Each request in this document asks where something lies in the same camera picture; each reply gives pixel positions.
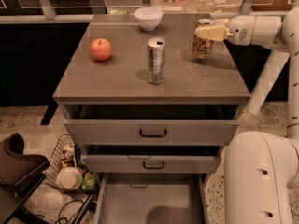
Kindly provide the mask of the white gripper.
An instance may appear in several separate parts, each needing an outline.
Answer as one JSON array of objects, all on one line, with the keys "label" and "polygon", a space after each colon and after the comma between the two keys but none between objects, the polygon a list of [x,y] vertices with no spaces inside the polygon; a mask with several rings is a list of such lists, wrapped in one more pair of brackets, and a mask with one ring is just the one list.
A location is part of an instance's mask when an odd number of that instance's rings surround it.
[{"label": "white gripper", "polygon": [[199,26],[195,29],[194,34],[203,40],[223,41],[227,39],[232,44],[247,46],[251,41],[255,17],[241,15],[231,20],[216,19],[214,24]]}]

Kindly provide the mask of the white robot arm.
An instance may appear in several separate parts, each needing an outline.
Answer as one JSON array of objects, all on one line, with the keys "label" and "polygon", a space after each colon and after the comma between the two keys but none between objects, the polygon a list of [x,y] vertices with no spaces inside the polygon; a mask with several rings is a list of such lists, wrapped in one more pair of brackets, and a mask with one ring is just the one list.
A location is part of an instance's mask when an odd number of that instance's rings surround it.
[{"label": "white robot arm", "polygon": [[246,109],[257,113],[285,64],[290,66],[287,135],[236,135],[224,167],[225,224],[292,224],[288,189],[299,186],[299,6],[284,16],[201,20],[194,34],[271,50]]}]

